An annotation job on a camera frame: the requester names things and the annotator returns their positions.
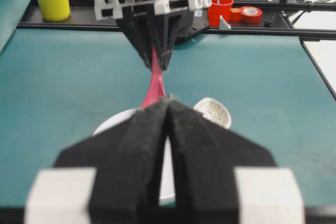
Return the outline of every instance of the black frame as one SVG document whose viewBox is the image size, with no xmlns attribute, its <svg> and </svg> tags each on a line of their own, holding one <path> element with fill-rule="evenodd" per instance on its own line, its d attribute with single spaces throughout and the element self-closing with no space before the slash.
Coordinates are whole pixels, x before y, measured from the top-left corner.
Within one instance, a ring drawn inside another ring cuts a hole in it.
<svg viewBox="0 0 336 224">
<path fill-rule="evenodd" d="M 297 36 L 300 38 L 303 49 L 311 59 L 316 67 L 321 78 L 324 80 L 326 86 L 330 90 L 333 97 L 336 99 L 336 92 L 327 81 L 325 75 L 317 65 L 313 56 L 304 44 L 304 41 L 319 41 L 319 40 L 336 40 L 336 30 L 321 30 L 321 29 L 295 29 L 289 20 L 289 16 L 297 11 L 336 11 L 336 4 L 332 3 L 312 3 L 312 2 L 296 2 L 287 3 L 288 0 L 280 0 L 279 3 L 270 3 L 267 1 L 245 1 L 235 0 L 234 6 L 255 6 L 263 10 L 272 10 L 283 18 L 283 22 L 287 24 L 287 28 L 263 28 L 263 27 L 232 27 L 231 30 L 219 30 L 218 28 L 208 27 L 207 24 L 197 24 L 199 29 L 191 31 L 195 34 L 234 34 L 234 35 L 271 35 L 271 36 Z M 31 0 L 30 6 L 37 6 L 37 0 Z M 82 6 L 93 9 L 93 0 L 70 0 L 70 6 Z M 17 28 L 38 28 L 38 29 L 65 29 L 65 30 L 95 30 L 95 31 L 120 31 L 116 24 L 101 24 L 98 22 L 84 21 L 82 24 L 71 23 L 50 23 L 50 22 L 33 22 L 25 20 L 25 16 L 29 15 L 26 11 L 23 19 L 18 23 Z M 183 43 L 193 36 L 183 35 L 178 37 L 178 43 Z M 228 219 L 225 223 L 236 223 L 233 216 L 236 215 L 237 210 L 228 211 Z M 319 206 L 319 207 L 305 207 L 306 223 L 336 223 L 336 205 L 334 206 Z M 0 207 L 0 222 L 1 223 L 23 223 L 24 208 L 1 208 Z M 168 208 L 149 209 L 142 214 L 142 223 L 148 221 L 157 221 L 160 223 L 171 223 L 172 221 L 179 221 L 178 213 L 172 212 Z"/>
</svg>

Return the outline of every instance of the red cup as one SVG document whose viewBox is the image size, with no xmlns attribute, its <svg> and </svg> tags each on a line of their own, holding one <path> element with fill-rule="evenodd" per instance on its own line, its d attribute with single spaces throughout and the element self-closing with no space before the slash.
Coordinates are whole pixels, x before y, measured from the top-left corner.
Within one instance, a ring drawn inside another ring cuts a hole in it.
<svg viewBox="0 0 336 224">
<path fill-rule="evenodd" d="M 212 5 L 208 9 L 208 20 L 210 26 L 219 26 L 219 17 L 222 15 L 226 22 L 230 22 L 231 6 L 234 0 L 211 0 Z"/>
</svg>

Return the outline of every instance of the green work surface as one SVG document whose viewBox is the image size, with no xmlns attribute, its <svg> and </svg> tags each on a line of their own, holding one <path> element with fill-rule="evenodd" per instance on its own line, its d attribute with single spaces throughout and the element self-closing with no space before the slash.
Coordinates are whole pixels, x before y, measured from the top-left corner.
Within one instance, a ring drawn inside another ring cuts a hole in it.
<svg viewBox="0 0 336 224">
<path fill-rule="evenodd" d="M 0 0 L 0 55 L 30 0 Z"/>
<path fill-rule="evenodd" d="M 298 38 L 200 35 L 175 47 L 164 79 L 190 106 L 224 104 L 232 130 L 293 169 L 307 206 L 335 203 L 336 102 Z M 149 81 L 122 33 L 16 30 L 0 57 L 0 206 L 23 206 L 39 169 L 139 107 Z"/>
</svg>

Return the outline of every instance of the red cloth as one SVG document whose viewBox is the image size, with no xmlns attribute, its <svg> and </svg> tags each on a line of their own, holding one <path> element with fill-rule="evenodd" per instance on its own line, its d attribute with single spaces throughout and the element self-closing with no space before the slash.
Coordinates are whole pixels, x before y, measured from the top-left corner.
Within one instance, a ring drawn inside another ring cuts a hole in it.
<svg viewBox="0 0 336 224">
<path fill-rule="evenodd" d="M 147 95 L 142 102 L 141 108 L 144 109 L 150 106 L 160 99 L 160 97 L 165 96 L 164 85 L 163 85 L 163 72 L 160 68 L 158 57 L 156 55 L 155 48 L 153 46 L 153 56 L 152 56 L 152 78 L 147 91 Z"/>
</svg>

